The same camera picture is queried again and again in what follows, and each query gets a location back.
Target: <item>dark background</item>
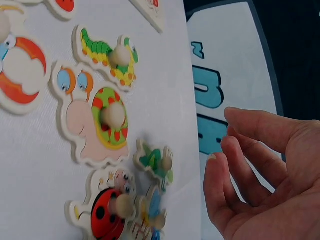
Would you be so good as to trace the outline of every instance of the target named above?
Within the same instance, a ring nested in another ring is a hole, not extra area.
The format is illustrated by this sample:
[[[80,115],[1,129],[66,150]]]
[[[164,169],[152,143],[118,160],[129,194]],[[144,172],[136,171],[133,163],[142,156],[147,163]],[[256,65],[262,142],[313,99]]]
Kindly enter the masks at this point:
[[[223,1],[184,0],[184,6],[188,13],[217,2]],[[320,120],[320,0],[252,2],[273,61],[284,116]]]

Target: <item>blue letter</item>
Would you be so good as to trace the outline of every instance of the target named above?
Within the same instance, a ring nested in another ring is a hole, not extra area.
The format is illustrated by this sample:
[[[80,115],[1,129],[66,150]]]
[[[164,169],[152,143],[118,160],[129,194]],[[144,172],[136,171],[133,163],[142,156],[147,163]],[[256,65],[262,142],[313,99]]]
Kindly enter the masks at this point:
[[[196,55],[198,58],[205,59],[205,54],[203,52],[204,46],[202,42],[192,41],[191,46],[193,47],[193,54]]]
[[[221,152],[221,140],[227,135],[228,123],[197,114],[200,153]]]
[[[192,70],[194,84],[205,88],[203,90],[195,86],[196,103],[209,109],[218,108],[224,102],[220,73],[200,66],[192,66]]]

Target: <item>peg puzzle piece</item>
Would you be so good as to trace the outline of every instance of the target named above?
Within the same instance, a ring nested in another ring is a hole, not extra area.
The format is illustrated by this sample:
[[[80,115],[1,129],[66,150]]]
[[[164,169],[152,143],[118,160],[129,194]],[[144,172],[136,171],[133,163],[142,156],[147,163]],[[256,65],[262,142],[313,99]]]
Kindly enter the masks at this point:
[[[163,192],[174,181],[173,153],[169,147],[162,150],[149,147],[143,139],[136,141],[136,153],[133,155],[134,165],[141,171],[149,173],[150,177],[156,179]]]
[[[68,201],[65,204],[68,222],[82,228],[84,240],[121,239],[127,232],[128,222],[137,214],[134,175],[124,167],[95,170],[87,179],[86,192],[84,203]]]
[[[161,34],[165,28],[162,0],[130,0],[149,23]]]
[[[77,26],[73,31],[72,46],[75,58],[100,71],[108,80],[117,84],[123,91],[129,91],[137,79],[135,64],[138,52],[132,40],[120,36],[117,46],[111,46],[101,40],[94,41],[84,26]]]
[[[163,240],[162,229],[166,225],[166,210],[160,209],[161,192],[158,186],[151,186],[146,196],[134,200],[136,218],[128,223],[128,234],[133,240]]]
[[[42,101],[51,64],[39,43],[24,27],[26,9],[0,1],[0,104],[22,115]]]
[[[58,18],[71,20],[76,14],[76,0],[15,0],[22,4],[45,3],[48,9]]]
[[[120,95],[108,82],[97,82],[83,65],[57,62],[52,86],[60,98],[60,125],[75,143],[73,156],[94,167],[118,164],[129,157],[128,116]]]

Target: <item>blue wing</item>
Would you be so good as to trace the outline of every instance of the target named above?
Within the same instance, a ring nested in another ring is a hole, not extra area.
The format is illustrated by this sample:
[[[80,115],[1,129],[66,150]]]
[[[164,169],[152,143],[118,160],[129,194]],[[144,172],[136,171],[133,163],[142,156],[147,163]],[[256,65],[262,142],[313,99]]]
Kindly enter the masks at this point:
[[[160,240],[160,239],[161,239],[160,232],[155,230],[155,229],[153,229],[151,240]]]
[[[158,189],[156,189],[153,193],[150,208],[149,208],[149,217],[153,218],[159,215],[160,213],[160,203],[161,203],[161,195]]]

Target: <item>finger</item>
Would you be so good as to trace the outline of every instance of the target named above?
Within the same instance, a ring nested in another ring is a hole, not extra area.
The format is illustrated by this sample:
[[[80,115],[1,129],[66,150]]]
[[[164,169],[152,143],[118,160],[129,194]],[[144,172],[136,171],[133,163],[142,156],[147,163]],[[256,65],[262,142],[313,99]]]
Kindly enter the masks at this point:
[[[238,140],[244,156],[275,189],[288,177],[287,165],[266,146],[238,134],[231,126],[227,134]]]
[[[205,167],[203,190],[208,216],[221,234],[236,216],[227,203],[227,199],[230,202],[237,201],[231,181],[226,181],[227,177],[230,178],[228,175],[227,157],[223,153],[211,155]]]
[[[302,121],[277,116],[266,111],[227,107],[224,116],[237,133],[265,143],[284,154],[291,136]]]
[[[238,140],[226,136],[221,142],[223,153],[228,159],[228,165],[241,195],[253,207],[258,207],[271,192],[261,185],[254,171],[247,163]]]

